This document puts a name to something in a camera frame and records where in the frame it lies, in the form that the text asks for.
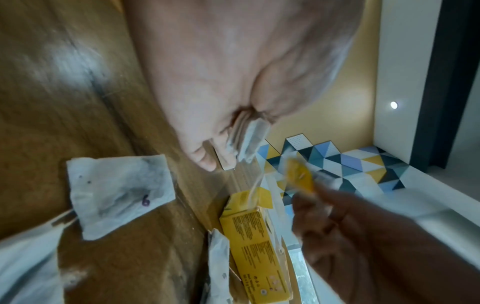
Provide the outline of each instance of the cardboard box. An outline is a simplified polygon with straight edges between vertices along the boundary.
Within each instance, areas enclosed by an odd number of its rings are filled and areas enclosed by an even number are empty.
[[[292,299],[287,252],[282,247],[269,218],[270,191],[258,187],[233,194],[221,217],[224,235],[243,285],[252,304],[268,304]]]

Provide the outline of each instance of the brown wooden surface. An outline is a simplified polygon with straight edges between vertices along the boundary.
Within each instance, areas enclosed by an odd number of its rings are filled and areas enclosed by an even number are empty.
[[[176,201],[97,241],[68,228],[60,267],[88,275],[66,303],[198,303],[206,230],[259,170],[207,173],[182,154],[110,2],[0,0],[0,239],[71,208],[65,161],[154,154],[168,159]]]

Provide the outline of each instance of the tea bag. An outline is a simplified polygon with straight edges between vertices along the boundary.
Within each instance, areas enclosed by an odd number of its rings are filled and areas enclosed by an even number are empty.
[[[251,163],[271,126],[263,113],[241,111],[229,133],[227,151],[236,155],[237,161]]]
[[[209,284],[203,291],[201,304],[233,304],[230,295],[230,241],[217,229],[208,236]]]
[[[57,246],[68,225],[55,220],[0,243],[0,303],[63,304]]]
[[[75,158],[67,169],[70,199],[85,240],[101,238],[175,199],[164,155]]]

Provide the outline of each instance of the beige wall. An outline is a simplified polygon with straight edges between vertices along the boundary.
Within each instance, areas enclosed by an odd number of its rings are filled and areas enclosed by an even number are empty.
[[[267,140],[277,150],[299,133],[313,144],[331,140],[341,152],[372,145],[381,6],[381,0],[366,0],[355,42],[329,90],[272,128]]]

